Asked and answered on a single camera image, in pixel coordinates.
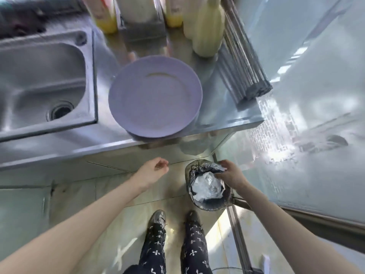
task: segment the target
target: person's left arm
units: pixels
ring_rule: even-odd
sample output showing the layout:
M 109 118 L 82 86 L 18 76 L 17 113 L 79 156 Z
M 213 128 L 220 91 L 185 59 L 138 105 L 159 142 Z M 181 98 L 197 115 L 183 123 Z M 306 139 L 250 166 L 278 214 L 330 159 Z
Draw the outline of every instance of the person's left arm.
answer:
M 168 162 L 146 162 L 126 182 L 0 262 L 1 274 L 69 274 L 124 206 L 169 170 Z

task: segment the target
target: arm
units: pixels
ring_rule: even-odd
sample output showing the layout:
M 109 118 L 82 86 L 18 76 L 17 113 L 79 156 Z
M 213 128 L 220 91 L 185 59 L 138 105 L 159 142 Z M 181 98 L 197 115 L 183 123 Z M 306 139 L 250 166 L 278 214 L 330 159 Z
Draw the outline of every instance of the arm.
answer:
M 231 161 L 220 164 L 227 168 L 217 178 L 236 189 L 252 208 L 296 274 L 361 274 L 362 272 L 328 243 L 317 238 L 299 222 L 252 186 L 242 171 Z
M 169 170 L 168 162 L 146 162 L 129 180 L 33 239 L 0 263 L 1 274 L 68 274 L 124 206 Z

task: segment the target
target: person's left hand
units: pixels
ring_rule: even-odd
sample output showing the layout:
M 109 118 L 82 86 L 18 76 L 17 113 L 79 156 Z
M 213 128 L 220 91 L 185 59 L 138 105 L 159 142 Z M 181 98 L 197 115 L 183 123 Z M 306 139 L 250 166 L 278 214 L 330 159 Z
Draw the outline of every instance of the person's left hand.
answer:
M 157 157 L 145 162 L 132 178 L 146 190 L 169 171 L 168 165 L 167 160 Z

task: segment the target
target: stainless steel sink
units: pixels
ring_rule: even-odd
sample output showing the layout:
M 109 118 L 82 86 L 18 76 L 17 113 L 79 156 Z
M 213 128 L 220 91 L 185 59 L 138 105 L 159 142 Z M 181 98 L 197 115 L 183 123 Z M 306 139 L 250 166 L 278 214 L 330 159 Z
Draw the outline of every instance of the stainless steel sink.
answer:
M 96 121 L 92 31 L 0 41 L 0 141 Z

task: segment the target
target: hand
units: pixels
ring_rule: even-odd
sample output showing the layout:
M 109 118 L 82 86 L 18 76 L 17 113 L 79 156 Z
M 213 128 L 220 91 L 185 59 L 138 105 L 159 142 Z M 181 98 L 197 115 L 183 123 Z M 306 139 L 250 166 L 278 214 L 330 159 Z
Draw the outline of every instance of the hand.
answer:
M 138 169 L 132 179 L 139 183 L 143 190 L 146 190 L 169 171 L 168 165 L 169 162 L 160 157 L 149 160 Z
M 227 170 L 223 173 L 216 173 L 215 177 L 222 179 L 231 188 L 237 190 L 242 186 L 247 186 L 250 184 L 242 173 L 241 169 L 239 169 L 238 166 L 236 166 L 232 161 L 222 160 L 218 163 Z

